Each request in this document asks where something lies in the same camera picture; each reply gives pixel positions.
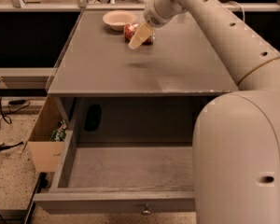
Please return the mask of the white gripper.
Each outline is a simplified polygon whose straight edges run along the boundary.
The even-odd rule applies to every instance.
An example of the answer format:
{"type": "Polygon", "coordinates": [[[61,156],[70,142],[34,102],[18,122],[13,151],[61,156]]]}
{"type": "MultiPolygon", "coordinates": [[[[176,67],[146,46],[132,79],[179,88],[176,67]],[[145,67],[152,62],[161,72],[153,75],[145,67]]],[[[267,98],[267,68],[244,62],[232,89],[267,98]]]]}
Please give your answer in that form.
{"type": "Polygon", "coordinates": [[[185,0],[148,0],[144,9],[146,22],[140,23],[130,42],[130,49],[139,48],[153,35],[153,27],[160,28],[175,15],[183,13],[185,0]]]}

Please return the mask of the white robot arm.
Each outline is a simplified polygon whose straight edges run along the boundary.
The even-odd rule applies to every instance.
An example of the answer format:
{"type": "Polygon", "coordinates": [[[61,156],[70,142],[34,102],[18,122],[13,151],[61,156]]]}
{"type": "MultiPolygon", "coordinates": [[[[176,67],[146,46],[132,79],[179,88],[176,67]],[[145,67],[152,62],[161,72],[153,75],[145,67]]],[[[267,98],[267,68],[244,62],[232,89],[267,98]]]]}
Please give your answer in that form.
{"type": "Polygon", "coordinates": [[[195,124],[197,224],[280,224],[280,52],[218,0],[148,0],[131,48],[185,11],[238,87],[195,124]]]}

